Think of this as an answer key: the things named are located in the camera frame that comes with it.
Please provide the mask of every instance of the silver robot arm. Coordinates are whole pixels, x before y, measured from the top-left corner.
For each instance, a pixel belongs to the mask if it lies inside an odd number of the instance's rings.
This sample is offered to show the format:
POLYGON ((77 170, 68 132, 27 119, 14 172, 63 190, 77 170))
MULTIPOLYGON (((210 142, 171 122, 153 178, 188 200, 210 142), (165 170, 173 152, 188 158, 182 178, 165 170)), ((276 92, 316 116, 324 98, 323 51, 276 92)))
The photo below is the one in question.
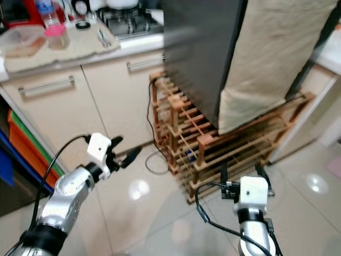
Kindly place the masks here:
POLYGON ((79 214, 80 206, 100 180, 111 173, 126 168, 141 151, 135 148, 123 161, 116 160, 113 147, 122 141, 113 140, 100 133, 91 135, 88 145, 90 163, 79 166, 56 182, 54 192, 36 221, 36 226, 21 236, 22 247, 10 256, 57 256, 70 234, 79 214))

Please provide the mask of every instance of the black cable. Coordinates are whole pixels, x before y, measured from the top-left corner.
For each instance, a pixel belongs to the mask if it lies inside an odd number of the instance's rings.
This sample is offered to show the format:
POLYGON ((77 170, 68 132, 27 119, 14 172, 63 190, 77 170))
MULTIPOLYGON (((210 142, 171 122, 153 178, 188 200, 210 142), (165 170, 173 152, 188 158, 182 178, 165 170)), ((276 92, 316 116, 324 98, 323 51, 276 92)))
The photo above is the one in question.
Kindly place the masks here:
POLYGON ((205 184, 201 184, 197 189, 196 189, 196 192, 195 192, 195 197, 196 197, 196 205, 197 205, 197 210, 200 214, 200 216, 203 218, 204 222, 207 222, 209 223, 210 225, 212 225, 213 227, 216 227, 222 231, 225 231, 225 232, 228 232, 232 235, 235 235, 235 236, 239 236, 241 239, 243 239, 244 241, 246 242, 249 242, 249 243, 252 243, 254 245, 256 245, 259 249, 262 250, 262 252, 266 255, 266 256, 271 256, 270 252, 264 248, 262 245, 260 245, 259 243, 257 243, 256 241, 254 241, 253 239, 251 239, 250 237, 247 237, 235 230, 232 230, 232 229, 229 229, 229 228, 225 228, 213 221, 210 220, 209 216, 207 215, 207 213, 205 212, 205 210, 202 208, 202 206, 200 205, 199 203, 199 189, 203 186, 211 186, 211 187, 220 187, 220 188, 223 188, 223 189, 228 189, 227 186, 223 185, 223 184, 220 184, 220 183, 215 183, 215 182, 210 182, 210 183, 205 183, 205 184))
POLYGON ((39 207, 39 200, 40 200, 40 195, 44 189, 44 185, 47 179, 47 176, 50 173, 50 170, 53 166, 53 164, 55 163, 55 161, 57 160, 57 158, 59 157, 59 155, 63 152, 63 150, 69 145, 71 144, 73 141, 80 139, 80 138, 84 138, 85 140, 87 140, 89 138, 89 135, 79 135, 74 137, 73 139, 69 140, 58 152, 57 154, 55 154, 55 156, 53 157, 53 159, 50 161, 50 164, 48 165, 45 175, 40 183, 40 186, 37 190, 37 194, 36 194, 36 199, 34 202, 34 210, 33 210, 33 215, 32 215, 32 219, 31 219, 31 224, 30 227, 28 228, 29 230, 32 229, 35 225, 36 225, 36 219, 37 219, 37 214, 38 214, 38 207, 39 207))
POLYGON ((14 252, 18 247, 19 245, 22 243, 21 240, 19 240, 16 244, 14 244, 12 246, 12 248, 10 248, 10 250, 4 255, 4 256, 10 256, 12 252, 14 252))
POLYGON ((152 124, 151 124, 151 122, 150 122, 150 120, 149 120, 149 107, 150 107, 150 102, 151 102, 150 89, 151 89, 151 85, 154 84, 156 80, 157 80, 157 78, 152 79, 152 80, 150 81, 150 83, 149 83, 149 86, 148 86, 148 96, 149 96, 149 98, 148 98, 148 107, 147 107, 147 121, 148 121, 148 123, 149 123, 149 125, 150 125, 150 128, 151 128, 151 131, 152 131, 152 133, 153 133, 153 143, 154 143, 154 146, 156 147, 156 149, 157 149, 158 151, 156 151, 156 152, 152 153, 151 155, 149 155, 149 156, 146 158, 146 160, 145 160, 145 162, 144 162, 144 165, 145 165, 145 167, 147 168, 147 170, 148 170, 149 172, 151 172, 151 173, 153 173, 153 174, 155 174, 155 175, 164 175, 164 174, 167 174, 167 173, 168 173, 168 169, 167 169, 166 171, 164 171, 164 172, 156 172, 156 171, 152 170, 151 168, 149 168, 149 167, 148 167, 148 164, 147 164, 148 160, 149 160, 152 156, 156 155, 157 153, 161 153, 161 154, 164 156, 164 158, 165 158, 165 160, 166 160, 166 163, 168 163, 168 160, 167 160, 166 155, 165 155, 165 154, 158 148, 158 146, 156 145, 154 129, 153 129, 153 126, 152 126, 152 124))

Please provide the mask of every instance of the beige towel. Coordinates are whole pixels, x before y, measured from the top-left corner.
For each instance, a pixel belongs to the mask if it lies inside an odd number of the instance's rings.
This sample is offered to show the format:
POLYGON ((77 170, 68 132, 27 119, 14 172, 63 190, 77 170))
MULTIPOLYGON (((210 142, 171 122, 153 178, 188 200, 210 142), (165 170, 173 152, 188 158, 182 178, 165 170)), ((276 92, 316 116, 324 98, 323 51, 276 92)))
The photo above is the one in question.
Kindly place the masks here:
POLYGON ((219 134, 284 102, 337 0, 250 0, 221 93, 219 134))
POLYGON ((19 72, 51 64, 55 61, 75 60, 93 53, 108 52, 120 48, 114 35, 101 23, 91 24, 88 30, 78 30, 76 27, 70 28, 68 29, 68 36, 70 44, 65 50, 53 51, 46 42, 31 58, 6 58, 5 68, 7 72, 19 72), (99 28, 111 42, 110 47, 104 48, 99 41, 97 36, 99 28))

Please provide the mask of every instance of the stove burner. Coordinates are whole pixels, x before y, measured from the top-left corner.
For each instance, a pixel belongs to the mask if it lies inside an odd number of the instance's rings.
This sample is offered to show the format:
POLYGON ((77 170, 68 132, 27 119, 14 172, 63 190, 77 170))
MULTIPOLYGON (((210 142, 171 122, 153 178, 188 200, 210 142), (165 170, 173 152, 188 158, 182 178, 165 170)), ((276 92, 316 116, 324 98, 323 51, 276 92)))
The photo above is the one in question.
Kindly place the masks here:
POLYGON ((116 39, 163 32, 163 26, 157 23, 150 13, 146 13, 140 5, 123 10, 103 7, 97 10, 97 15, 116 36, 116 39))

